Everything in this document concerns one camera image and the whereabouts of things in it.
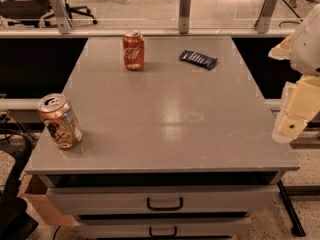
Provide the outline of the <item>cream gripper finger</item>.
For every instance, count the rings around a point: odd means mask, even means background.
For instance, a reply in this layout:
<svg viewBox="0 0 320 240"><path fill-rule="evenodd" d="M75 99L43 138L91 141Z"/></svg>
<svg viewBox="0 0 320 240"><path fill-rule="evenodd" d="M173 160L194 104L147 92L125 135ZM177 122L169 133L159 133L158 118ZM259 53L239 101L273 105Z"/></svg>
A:
<svg viewBox="0 0 320 240"><path fill-rule="evenodd" d="M292 39L293 35L288 35L284 40L282 40L269 51L268 56L276 60L288 60L290 57Z"/></svg>
<svg viewBox="0 0 320 240"><path fill-rule="evenodd" d="M282 90L272 139L278 143L295 140L319 112L319 77L303 75L296 83L287 82Z"/></svg>

